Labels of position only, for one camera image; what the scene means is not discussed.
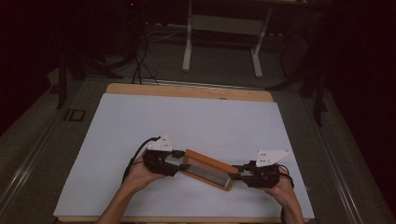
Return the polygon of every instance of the orange box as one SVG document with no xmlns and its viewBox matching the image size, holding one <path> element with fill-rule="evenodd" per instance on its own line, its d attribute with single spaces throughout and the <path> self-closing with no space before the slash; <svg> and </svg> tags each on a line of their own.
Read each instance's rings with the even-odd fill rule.
<svg viewBox="0 0 396 224">
<path fill-rule="evenodd" d="M 184 154 L 183 164 L 190 166 L 187 171 L 183 171 L 185 175 L 226 191 L 231 189 L 234 182 L 228 174 L 238 173 L 237 168 L 190 149 Z"/>
</svg>

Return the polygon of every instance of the rectangular wooden frame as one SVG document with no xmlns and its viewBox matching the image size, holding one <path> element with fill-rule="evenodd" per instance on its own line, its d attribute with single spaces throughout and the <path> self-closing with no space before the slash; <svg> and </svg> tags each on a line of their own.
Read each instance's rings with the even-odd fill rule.
<svg viewBox="0 0 396 224">
<path fill-rule="evenodd" d="M 203 163 L 205 165 L 209 165 L 209 166 L 211 166 L 211 167 L 213 167 L 215 169 L 218 169 L 218 170 L 220 170 L 222 172 L 226 172 L 228 174 L 237 174 L 238 173 L 238 169 L 233 167 L 233 166 L 231 166 L 231 165 L 229 165 L 229 164 L 226 164 L 226 163 L 221 162 L 221 161 L 214 160 L 214 159 L 212 159 L 210 157 L 207 157 L 205 155 L 202 155 L 202 154 L 200 154 L 200 153 L 198 153 L 196 151 L 187 149 L 186 153 L 184 154 L 183 163 L 184 164 L 191 164 L 192 160 L 198 161 L 198 162 Z M 229 191 L 231 189 L 231 187 L 233 186 L 233 182 L 234 182 L 234 180 L 232 180 L 230 178 L 230 180 L 227 182 L 227 184 L 225 186 L 222 186 L 220 184 L 217 184 L 217 183 L 214 183 L 214 182 L 212 182 L 210 180 L 202 178 L 202 177 L 200 177 L 198 175 L 192 174 L 192 173 L 190 173 L 188 171 L 184 171 L 183 174 L 188 175 L 190 177 L 193 177 L 195 179 L 198 179 L 198 180 L 200 180 L 202 182 L 205 182 L 206 184 L 209 184 L 211 186 L 214 186 L 214 187 L 216 187 L 218 189 L 223 189 L 223 190 L 226 190 L 226 191 Z"/>
</svg>

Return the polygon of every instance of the gray floor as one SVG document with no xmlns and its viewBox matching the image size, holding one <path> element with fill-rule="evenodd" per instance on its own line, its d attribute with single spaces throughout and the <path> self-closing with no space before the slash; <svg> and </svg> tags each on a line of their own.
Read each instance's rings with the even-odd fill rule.
<svg viewBox="0 0 396 224">
<path fill-rule="evenodd" d="M 161 85 L 201 83 L 263 90 L 285 80 L 279 52 L 269 48 L 273 41 L 276 41 L 274 37 L 266 38 L 260 53 L 265 74 L 261 79 L 254 77 L 249 49 L 205 47 L 199 43 L 192 49 L 191 70 L 184 73 L 181 71 L 184 46 L 177 38 L 149 43 L 145 58 L 149 70 L 142 69 L 143 76 L 149 77 L 148 71 L 152 75 L 158 73 L 156 78 Z M 134 68 L 135 65 L 131 65 L 117 72 L 125 76 L 124 80 L 95 74 L 84 82 L 70 80 L 64 110 L 55 110 L 57 96 L 46 93 L 2 136 L 1 192 L 5 192 L 32 150 L 40 148 L 41 153 L 31 164 L 33 170 L 25 174 L 23 188 L 14 192 L 15 197 L 3 210 L 1 223 L 53 222 L 52 213 L 64 181 L 106 86 L 114 81 L 131 81 Z M 317 217 L 309 223 L 396 223 L 331 93 L 326 91 L 324 103 L 328 112 L 322 113 L 323 127 L 319 128 L 312 118 L 313 99 L 300 97 L 300 85 L 297 83 L 272 94 L 279 105 Z M 87 115 L 81 122 L 62 121 L 68 108 L 86 110 Z M 46 130 L 49 137 L 36 145 Z"/>
</svg>

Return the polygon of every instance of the person's arm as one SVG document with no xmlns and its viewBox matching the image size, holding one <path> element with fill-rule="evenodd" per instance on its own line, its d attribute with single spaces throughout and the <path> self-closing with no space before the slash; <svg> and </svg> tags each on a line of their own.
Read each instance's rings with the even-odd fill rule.
<svg viewBox="0 0 396 224">
<path fill-rule="evenodd" d="M 133 166 L 110 204 L 107 206 L 107 209 L 96 221 L 96 224 L 120 223 L 122 215 L 134 194 L 145 188 L 152 181 L 164 177 L 164 175 L 154 174 L 149 171 L 142 161 L 142 157 L 136 160 L 136 162 L 139 163 Z"/>
<path fill-rule="evenodd" d="M 279 167 L 279 171 L 288 175 L 288 172 Z M 303 212 L 297 196 L 294 193 L 293 186 L 290 179 L 281 175 L 279 183 L 271 189 L 262 189 L 265 193 L 273 196 L 276 201 L 283 207 L 285 214 L 285 221 L 287 224 L 301 224 L 304 223 Z"/>
</svg>

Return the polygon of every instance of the white plastic mount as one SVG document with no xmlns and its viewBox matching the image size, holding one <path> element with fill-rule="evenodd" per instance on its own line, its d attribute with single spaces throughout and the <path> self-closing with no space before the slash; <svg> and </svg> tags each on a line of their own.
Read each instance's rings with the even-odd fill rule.
<svg viewBox="0 0 396 224">
<path fill-rule="evenodd" d="M 153 144 L 148 146 L 148 150 L 155 150 L 155 151 L 172 151 L 173 147 L 171 145 L 171 140 L 169 139 L 168 135 L 165 135 L 155 141 Z"/>
<path fill-rule="evenodd" d="M 290 150 L 259 150 L 257 152 L 256 166 L 272 165 L 291 153 Z"/>
</svg>

